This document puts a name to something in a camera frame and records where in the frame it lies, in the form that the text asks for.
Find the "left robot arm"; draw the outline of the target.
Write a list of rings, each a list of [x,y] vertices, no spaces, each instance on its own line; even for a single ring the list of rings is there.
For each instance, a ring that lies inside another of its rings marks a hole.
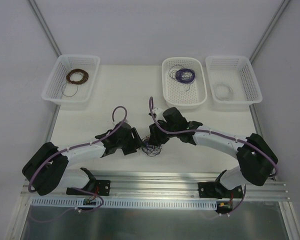
[[[118,123],[113,130],[97,135],[95,139],[65,149],[52,142],[44,143],[22,169],[30,184],[29,192],[45,196],[57,188],[66,188],[66,194],[73,196],[109,195],[110,191],[102,188],[102,181],[97,180],[87,168],[81,167],[76,173],[67,168],[107,157],[116,150],[122,150],[124,155],[133,154],[144,147],[144,143],[136,128],[126,122]]]

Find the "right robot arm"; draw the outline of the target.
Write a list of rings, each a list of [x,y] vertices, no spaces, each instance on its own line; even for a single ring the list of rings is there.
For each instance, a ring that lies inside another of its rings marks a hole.
[[[244,184],[263,186],[268,178],[278,173],[278,158],[262,136],[252,133],[247,137],[213,130],[198,121],[188,121],[176,107],[162,111],[149,107],[153,119],[149,144],[161,146],[171,138],[194,146],[204,146],[235,158],[238,166],[222,171],[215,181],[201,184],[199,193],[205,198],[228,198]]]

